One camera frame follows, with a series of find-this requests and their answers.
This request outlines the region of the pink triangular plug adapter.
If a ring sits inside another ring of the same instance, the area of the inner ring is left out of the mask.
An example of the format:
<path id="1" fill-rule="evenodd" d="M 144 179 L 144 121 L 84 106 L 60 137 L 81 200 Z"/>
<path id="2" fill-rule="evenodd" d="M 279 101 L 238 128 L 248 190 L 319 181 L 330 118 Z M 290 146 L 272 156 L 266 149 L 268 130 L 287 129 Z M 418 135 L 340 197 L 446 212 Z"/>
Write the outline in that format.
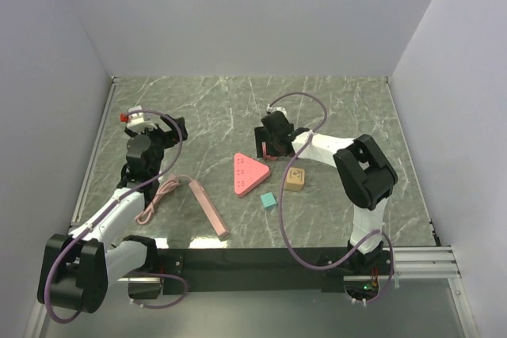
<path id="1" fill-rule="evenodd" d="M 276 161 L 277 160 L 277 156 L 273 156 L 270 154 L 270 146 L 267 142 L 263 142 L 261 144 L 261 148 L 262 148 L 262 158 L 266 161 Z"/>

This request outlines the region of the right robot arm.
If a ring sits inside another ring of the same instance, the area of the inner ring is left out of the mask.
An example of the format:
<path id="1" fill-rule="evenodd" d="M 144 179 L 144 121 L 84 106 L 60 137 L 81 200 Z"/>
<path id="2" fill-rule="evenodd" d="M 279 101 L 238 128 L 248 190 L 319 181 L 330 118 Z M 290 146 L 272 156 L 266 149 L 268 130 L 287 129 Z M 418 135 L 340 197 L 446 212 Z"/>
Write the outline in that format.
<path id="1" fill-rule="evenodd" d="M 354 139 L 338 138 L 305 128 L 295 128 L 281 111 L 268 113 L 254 128 L 257 157 L 289 157 L 283 177 L 296 159 L 306 159 L 335 168 L 345 194 L 353 205 L 353 230 L 349 251 L 339 260 L 318 266 L 301 258 L 292 247 L 284 228 L 282 207 L 278 219 L 282 238 L 290 255 L 314 271 L 335 269 L 346 261 L 352 271 L 364 274 L 375 265 L 388 236 L 383 232 L 383 215 L 398 175 L 376 141 L 363 134 Z"/>

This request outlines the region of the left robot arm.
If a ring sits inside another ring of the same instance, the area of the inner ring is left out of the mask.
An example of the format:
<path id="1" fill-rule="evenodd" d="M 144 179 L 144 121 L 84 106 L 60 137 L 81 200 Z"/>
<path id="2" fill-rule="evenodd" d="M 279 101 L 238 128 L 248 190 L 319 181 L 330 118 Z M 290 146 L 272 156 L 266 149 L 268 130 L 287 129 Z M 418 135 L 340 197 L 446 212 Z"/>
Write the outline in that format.
<path id="1" fill-rule="evenodd" d="M 169 127 L 164 131 L 149 120 L 149 110 L 132 109 L 121 115 L 129 136 L 126 163 L 110 199 L 86 223 L 69 234 L 51 236 L 44 248 L 37 300 L 55 322 L 67 324 L 74 317 L 59 317 L 55 308 L 94 313 L 105 299 L 109 285 L 126 275 L 164 277 L 158 248 L 152 238 L 127 236 L 112 242 L 125 226 L 154 201 L 165 150 L 188 138 L 184 118 L 160 113 Z"/>

